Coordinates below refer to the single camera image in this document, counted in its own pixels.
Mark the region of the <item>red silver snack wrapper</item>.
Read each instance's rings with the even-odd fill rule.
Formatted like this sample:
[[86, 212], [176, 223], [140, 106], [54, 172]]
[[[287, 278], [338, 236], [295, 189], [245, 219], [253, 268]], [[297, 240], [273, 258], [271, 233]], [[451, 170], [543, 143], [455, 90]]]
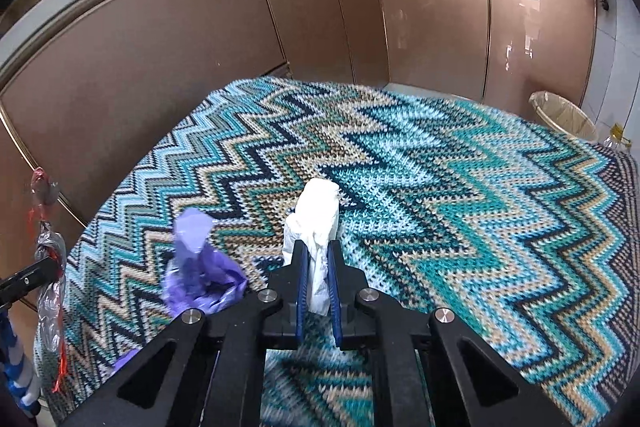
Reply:
[[41, 346], [56, 356], [58, 368], [52, 392], [60, 393], [68, 365], [63, 310], [67, 251], [63, 236], [55, 231], [51, 221], [60, 190], [41, 167], [32, 172], [29, 188], [32, 208], [28, 212], [28, 225], [35, 239], [35, 259], [44, 273], [37, 297], [37, 336]]

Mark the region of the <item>purple wrapper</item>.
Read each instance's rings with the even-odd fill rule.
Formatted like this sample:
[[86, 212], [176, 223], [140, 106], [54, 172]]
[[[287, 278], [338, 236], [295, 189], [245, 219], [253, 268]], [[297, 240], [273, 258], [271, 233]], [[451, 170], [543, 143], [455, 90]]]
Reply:
[[238, 303], [247, 290], [241, 267], [209, 243], [216, 220], [196, 208], [174, 220], [174, 257], [162, 283], [162, 297], [173, 319], [189, 309], [210, 315]]

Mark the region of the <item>white tissue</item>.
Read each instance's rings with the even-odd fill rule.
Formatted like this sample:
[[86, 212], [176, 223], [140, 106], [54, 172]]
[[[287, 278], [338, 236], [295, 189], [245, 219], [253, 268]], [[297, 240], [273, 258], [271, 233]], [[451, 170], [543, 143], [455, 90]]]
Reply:
[[282, 254], [284, 264], [292, 261], [294, 243], [302, 241], [309, 253], [308, 311], [326, 317], [330, 309], [328, 246], [336, 239], [340, 198], [338, 185], [330, 180], [309, 180], [295, 209], [284, 220]]

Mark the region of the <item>brown kitchen cabinets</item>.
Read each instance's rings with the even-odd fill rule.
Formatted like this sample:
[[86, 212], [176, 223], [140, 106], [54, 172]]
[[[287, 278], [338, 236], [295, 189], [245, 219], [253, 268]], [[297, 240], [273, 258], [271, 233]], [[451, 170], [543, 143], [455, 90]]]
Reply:
[[32, 168], [62, 187], [69, 242], [204, 96], [287, 67], [520, 115], [586, 90], [597, 0], [42, 0], [1, 40], [1, 271], [32, 260]]

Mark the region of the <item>beige waste bin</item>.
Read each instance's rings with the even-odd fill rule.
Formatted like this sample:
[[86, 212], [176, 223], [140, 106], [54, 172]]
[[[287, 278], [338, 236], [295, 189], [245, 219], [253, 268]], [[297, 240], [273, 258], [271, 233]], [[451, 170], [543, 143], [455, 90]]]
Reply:
[[567, 98], [549, 91], [537, 91], [530, 95], [528, 101], [541, 124], [590, 143], [598, 141], [597, 128], [592, 120]]

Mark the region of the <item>cooking oil bottle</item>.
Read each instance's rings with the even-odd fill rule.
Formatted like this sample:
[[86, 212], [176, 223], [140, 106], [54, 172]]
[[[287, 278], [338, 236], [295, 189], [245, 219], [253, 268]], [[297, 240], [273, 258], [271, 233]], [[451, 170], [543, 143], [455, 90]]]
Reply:
[[626, 154], [630, 153], [631, 144], [632, 142], [624, 135], [624, 127], [618, 122], [613, 124], [608, 132], [608, 136], [603, 141], [604, 147]]

